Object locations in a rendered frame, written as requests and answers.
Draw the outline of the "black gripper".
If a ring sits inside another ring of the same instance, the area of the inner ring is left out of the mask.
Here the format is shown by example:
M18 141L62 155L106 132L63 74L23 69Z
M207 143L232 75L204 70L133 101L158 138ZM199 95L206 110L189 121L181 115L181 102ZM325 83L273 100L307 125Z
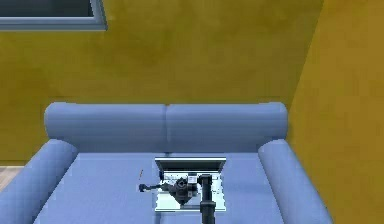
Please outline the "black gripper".
M139 191L149 191L154 189L161 189L168 191L169 194L180 204L185 205L192 197L196 195L196 184L189 183L185 178L179 178L174 185L168 183L157 185L139 184Z

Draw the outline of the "silver open laptop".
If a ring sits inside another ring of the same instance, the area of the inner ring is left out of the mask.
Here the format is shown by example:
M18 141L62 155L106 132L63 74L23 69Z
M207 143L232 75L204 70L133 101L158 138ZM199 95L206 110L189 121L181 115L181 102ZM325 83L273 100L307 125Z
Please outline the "silver open laptop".
M156 212L199 212L203 199L202 186L198 183L201 175L212 177L212 200L215 210L226 210L221 172L225 157L157 157L160 185L170 185L178 193L159 188L157 190Z

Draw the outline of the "blue sofa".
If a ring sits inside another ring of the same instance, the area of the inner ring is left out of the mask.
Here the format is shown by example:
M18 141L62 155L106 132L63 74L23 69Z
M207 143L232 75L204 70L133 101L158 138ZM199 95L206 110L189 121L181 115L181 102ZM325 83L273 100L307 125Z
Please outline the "blue sofa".
M0 224L333 224L284 104L75 104L0 191Z

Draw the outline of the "grey framed window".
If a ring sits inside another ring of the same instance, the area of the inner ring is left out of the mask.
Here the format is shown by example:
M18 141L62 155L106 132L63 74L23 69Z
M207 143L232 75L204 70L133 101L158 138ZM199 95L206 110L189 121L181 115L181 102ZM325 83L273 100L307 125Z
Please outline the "grey framed window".
M0 0L1 31L106 31L103 0Z

